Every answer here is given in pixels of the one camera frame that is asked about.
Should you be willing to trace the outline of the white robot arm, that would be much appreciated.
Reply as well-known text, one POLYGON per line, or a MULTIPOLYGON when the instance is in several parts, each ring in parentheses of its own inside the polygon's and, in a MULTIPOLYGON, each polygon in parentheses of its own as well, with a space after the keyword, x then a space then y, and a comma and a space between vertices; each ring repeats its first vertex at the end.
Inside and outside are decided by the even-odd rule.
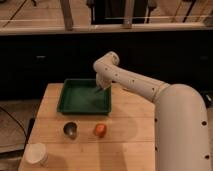
POLYGON ((108 52, 93 63, 96 84, 117 82, 155 105, 155 171, 213 171, 205 102, 185 84, 169 84, 119 67, 108 52))

